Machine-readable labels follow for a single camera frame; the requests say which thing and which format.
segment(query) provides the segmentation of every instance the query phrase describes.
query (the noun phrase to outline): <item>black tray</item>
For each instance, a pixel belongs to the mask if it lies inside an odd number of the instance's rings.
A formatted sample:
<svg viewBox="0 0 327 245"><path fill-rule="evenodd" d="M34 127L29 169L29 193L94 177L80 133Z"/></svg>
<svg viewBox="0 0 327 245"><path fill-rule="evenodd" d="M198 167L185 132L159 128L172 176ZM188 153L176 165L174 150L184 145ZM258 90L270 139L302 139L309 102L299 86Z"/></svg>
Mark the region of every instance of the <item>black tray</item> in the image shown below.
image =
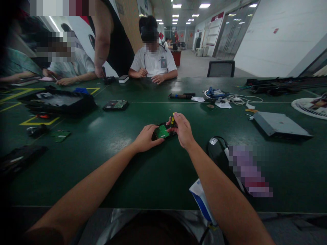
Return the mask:
<svg viewBox="0 0 327 245"><path fill-rule="evenodd" d="M38 98L36 95L40 93L51 93L53 96L50 98ZM42 110L39 111L48 113L82 114L96 107L96 103L92 95L57 89L45 89L20 97L17 100L26 104L30 109L42 108ZM44 103L31 100L42 100Z"/></svg>

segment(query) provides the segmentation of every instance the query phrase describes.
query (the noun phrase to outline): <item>glass door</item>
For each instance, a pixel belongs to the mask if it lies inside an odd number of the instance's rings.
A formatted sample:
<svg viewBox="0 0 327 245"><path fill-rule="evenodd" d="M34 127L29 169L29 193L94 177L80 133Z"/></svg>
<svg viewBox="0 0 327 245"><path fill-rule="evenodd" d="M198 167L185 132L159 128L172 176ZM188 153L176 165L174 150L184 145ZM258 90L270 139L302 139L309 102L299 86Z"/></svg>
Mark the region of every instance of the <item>glass door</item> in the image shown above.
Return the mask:
<svg viewBox="0 0 327 245"><path fill-rule="evenodd" d="M233 60L255 13L257 3L227 13L225 28L218 46L216 58Z"/></svg>

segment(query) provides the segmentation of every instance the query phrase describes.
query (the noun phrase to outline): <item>forearm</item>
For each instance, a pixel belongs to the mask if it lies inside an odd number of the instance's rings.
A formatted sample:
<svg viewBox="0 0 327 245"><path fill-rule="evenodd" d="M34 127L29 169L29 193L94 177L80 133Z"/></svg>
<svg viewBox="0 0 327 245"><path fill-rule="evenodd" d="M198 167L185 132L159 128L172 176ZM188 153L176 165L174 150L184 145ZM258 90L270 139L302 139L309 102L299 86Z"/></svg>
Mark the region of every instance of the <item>forearm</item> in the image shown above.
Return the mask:
<svg viewBox="0 0 327 245"><path fill-rule="evenodd" d="M83 74L83 75L80 75L80 76L77 76L76 79L77 81L90 81L90 80L94 80L94 79L97 79L97 75L94 73L94 72L88 72L86 74Z"/></svg>
<svg viewBox="0 0 327 245"><path fill-rule="evenodd" d="M136 154L129 145L67 192L29 231L41 227L61 232L65 244L100 206L112 186Z"/></svg>
<svg viewBox="0 0 327 245"><path fill-rule="evenodd" d="M25 71L9 77L0 78L0 82L18 82L21 78L28 78L35 75L36 75L35 73L32 73L30 71Z"/></svg>
<svg viewBox="0 0 327 245"><path fill-rule="evenodd" d="M247 199L195 143L188 150L210 210L231 244L274 244Z"/></svg>
<svg viewBox="0 0 327 245"><path fill-rule="evenodd" d="M102 67L106 62L110 50L110 40L101 37L95 40L95 67Z"/></svg>
<svg viewBox="0 0 327 245"><path fill-rule="evenodd" d="M137 71L135 71L135 70L133 70L133 69L129 69L129 71L128 71L128 76L130 76L131 78L138 78L139 76L138 76L138 72Z"/></svg>
<svg viewBox="0 0 327 245"><path fill-rule="evenodd" d="M163 74L164 80L173 79L178 76L177 70L172 70L169 73Z"/></svg>

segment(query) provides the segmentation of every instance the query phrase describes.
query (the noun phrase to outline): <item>white cable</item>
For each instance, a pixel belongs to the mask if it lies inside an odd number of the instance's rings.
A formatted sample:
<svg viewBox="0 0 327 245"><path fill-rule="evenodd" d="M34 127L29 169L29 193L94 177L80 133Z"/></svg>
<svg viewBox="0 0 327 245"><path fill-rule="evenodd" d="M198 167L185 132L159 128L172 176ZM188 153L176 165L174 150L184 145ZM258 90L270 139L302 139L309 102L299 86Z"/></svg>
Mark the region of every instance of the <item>white cable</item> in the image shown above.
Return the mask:
<svg viewBox="0 0 327 245"><path fill-rule="evenodd" d="M238 94L232 94L232 93L230 93L231 95L233 95L233 96L227 96L227 98L226 99L228 99L230 102L233 102L235 105L244 105L244 104L246 104L246 103L248 103L248 102L256 102L256 103L259 103L259 102L263 102L263 99L261 99L261 98L259 98L259 97L256 97L256 96L246 96L246 95L238 95ZM246 98L241 98L241 97L252 97L252 98L257 98L257 99L259 99L260 101L255 101L255 100L249 100L249 99L246 99Z"/></svg>

